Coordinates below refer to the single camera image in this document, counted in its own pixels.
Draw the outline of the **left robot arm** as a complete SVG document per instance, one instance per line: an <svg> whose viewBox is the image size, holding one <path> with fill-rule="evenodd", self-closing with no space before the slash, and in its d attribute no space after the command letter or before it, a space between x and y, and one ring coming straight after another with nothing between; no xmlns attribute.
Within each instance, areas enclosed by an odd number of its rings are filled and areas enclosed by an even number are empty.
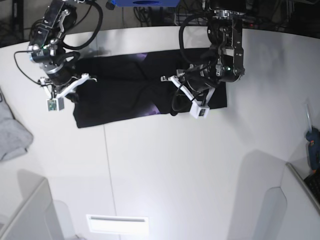
<svg viewBox="0 0 320 240"><path fill-rule="evenodd" d="M177 81L171 100L174 111L187 111L192 104L209 109L227 107L227 84L245 74L242 43L245 16L244 0L204 0L180 24L178 43L182 63L174 76ZM198 20L206 23L210 45L192 56L194 50L186 48L184 34L187 26Z"/></svg>

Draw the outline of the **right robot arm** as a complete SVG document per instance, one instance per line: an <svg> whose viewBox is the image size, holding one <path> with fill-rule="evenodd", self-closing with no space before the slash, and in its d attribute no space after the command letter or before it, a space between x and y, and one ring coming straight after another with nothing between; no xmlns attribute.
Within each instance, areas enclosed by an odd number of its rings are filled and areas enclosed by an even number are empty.
<svg viewBox="0 0 320 240"><path fill-rule="evenodd" d="M98 13L98 22L92 36L79 46L64 42L69 31L76 27L76 4L89 5ZM97 36L103 22L103 10L94 0L53 0L48 6L41 24L36 28L28 46L32 62L39 64L47 77L38 83L47 91L50 99L72 94L80 83L80 74L75 72L80 50L86 48Z"/></svg>

